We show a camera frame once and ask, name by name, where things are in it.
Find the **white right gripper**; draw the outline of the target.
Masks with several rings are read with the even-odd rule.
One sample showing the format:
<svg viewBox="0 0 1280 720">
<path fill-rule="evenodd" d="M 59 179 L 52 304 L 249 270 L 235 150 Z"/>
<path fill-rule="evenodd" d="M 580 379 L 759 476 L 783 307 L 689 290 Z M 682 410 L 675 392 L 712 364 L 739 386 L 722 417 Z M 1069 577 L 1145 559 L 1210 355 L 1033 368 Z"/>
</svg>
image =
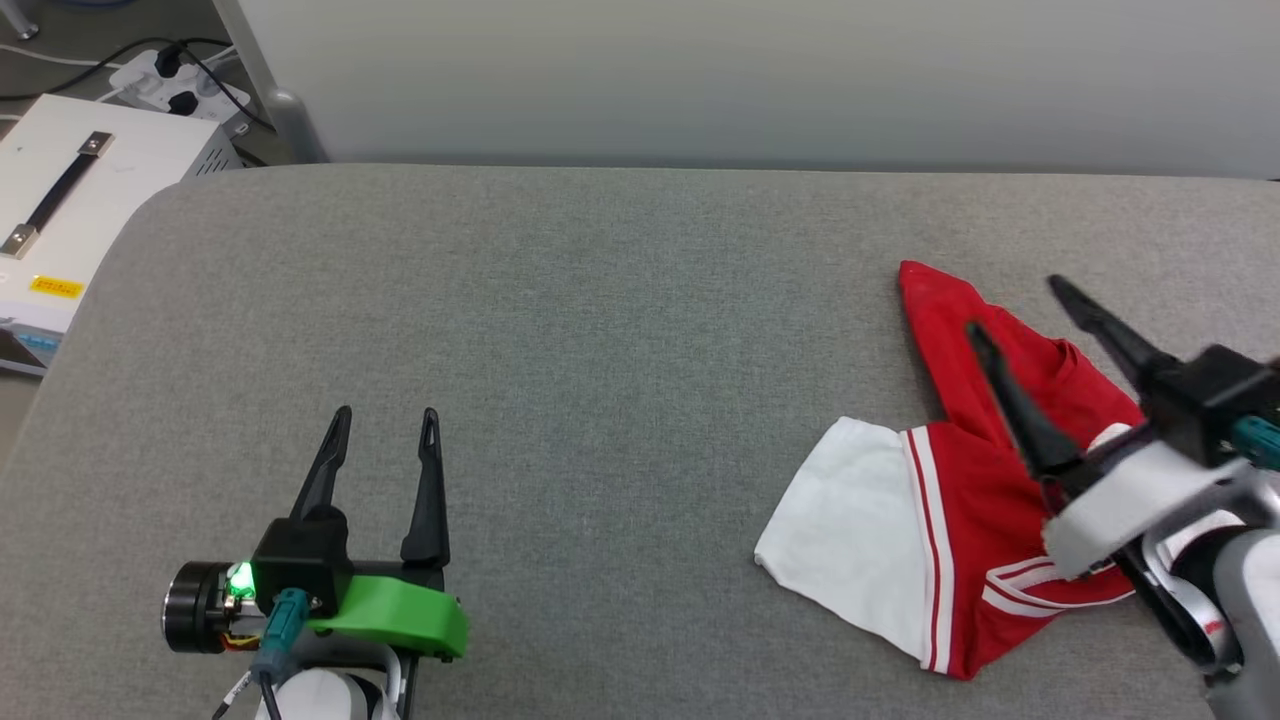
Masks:
<svg viewBox="0 0 1280 720">
<path fill-rule="evenodd" d="M 1098 342 L 1135 389 L 1181 365 L 1065 275 L 1050 275 L 1047 284 L 1071 323 Z M 966 337 L 1028 474 L 1046 483 L 1079 466 L 1078 446 L 1021 387 L 989 333 L 973 322 Z M 1253 466 L 1243 457 L 1204 468 L 1148 427 L 1111 425 L 1091 443 L 1085 461 L 1097 479 L 1043 530 L 1047 555 L 1065 578 L 1120 565 L 1123 551 L 1133 548 L 1139 575 L 1166 582 L 1194 539 L 1252 521 Z"/>
</svg>

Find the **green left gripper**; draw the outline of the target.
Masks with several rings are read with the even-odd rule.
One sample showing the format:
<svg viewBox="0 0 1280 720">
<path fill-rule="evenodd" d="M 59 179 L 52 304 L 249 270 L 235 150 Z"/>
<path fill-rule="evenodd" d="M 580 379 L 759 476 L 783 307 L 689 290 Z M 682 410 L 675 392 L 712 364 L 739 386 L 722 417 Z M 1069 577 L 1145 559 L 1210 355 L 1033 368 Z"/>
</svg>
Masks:
<svg viewBox="0 0 1280 720">
<path fill-rule="evenodd" d="M 346 462 L 352 407 L 338 407 L 328 427 L 289 519 L 302 521 L 332 503 L 337 473 Z M 407 568 L 443 569 L 451 561 L 440 421 L 426 407 L 419 437 L 421 473 L 399 557 Z M 452 594 L 399 577 L 393 562 L 364 562 L 338 612 L 314 610 L 293 648 L 311 639 L 365 641 L 411 656 L 449 662 L 465 656 L 468 619 Z M 266 635 L 266 593 L 257 589 L 253 565 L 188 562 L 164 597 L 164 641 L 177 653 L 250 652 Z"/>
</svg>

